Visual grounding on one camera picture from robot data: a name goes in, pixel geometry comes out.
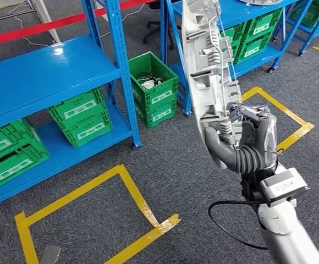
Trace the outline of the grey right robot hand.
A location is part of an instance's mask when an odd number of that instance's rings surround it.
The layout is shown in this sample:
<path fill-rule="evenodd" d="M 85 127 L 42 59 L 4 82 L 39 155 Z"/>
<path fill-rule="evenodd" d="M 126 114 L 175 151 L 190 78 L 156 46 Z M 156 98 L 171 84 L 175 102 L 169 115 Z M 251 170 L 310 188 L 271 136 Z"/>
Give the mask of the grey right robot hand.
<path fill-rule="evenodd" d="M 204 129 L 205 143 L 215 162 L 222 162 L 231 171 L 249 174 L 275 165 L 277 155 L 277 117 L 265 106 L 231 103 L 230 117 L 242 117 L 242 136 L 239 149 L 233 149 L 212 125 Z"/>

